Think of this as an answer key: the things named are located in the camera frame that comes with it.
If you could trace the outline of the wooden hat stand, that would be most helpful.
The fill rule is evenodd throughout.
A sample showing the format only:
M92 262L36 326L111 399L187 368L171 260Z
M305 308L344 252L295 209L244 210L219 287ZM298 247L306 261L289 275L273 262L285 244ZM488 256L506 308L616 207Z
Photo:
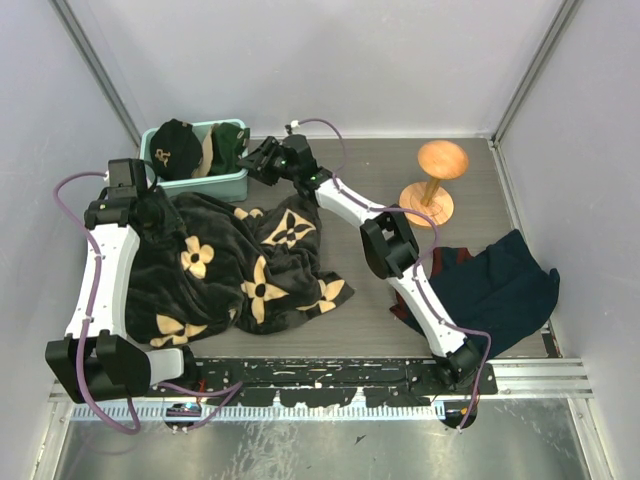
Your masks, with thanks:
M434 140L421 146L417 160L429 179L405 187L399 197L399 206L426 215L436 226L443 225L453 215L454 201L441 183L466 173L468 155L456 143Z

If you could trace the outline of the black floral fleece blanket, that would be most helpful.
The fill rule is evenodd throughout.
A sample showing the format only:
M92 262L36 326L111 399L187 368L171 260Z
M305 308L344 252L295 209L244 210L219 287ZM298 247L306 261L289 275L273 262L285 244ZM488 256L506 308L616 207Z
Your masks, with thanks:
M270 210L244 210L211 196L171 200L180 231L143 240L126 296L125 328L154 349L231 327L268 335L330 312L354 294L320 264L317 207L292 195Z

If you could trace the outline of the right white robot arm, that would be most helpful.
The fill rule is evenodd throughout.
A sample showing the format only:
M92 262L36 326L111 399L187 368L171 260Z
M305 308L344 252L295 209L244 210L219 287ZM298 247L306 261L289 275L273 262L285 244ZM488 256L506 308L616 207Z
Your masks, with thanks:
M400 294L424 333L442 388L459 394L473 381L479 383L487 354L478 351L472 338L484 333L457 326L433 291L407 209L377 204L347 187L335 173L318 165L300 134L282 140L269 136L241 156L237 165L265 185L291 181L301 197L358 228L369 269Z

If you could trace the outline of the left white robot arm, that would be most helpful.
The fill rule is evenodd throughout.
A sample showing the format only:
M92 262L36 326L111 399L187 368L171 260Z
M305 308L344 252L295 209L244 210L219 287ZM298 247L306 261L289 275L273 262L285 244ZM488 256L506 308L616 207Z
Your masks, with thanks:
M127 290L141 242L183 230L163 189L148 179L149 166L141 159L109 161L105 187L75 221L87 239L84 275L64 336L47 344L45 360L76 404L142 397L163 381L188 396L200 384L188 347L145 352L127 338Z

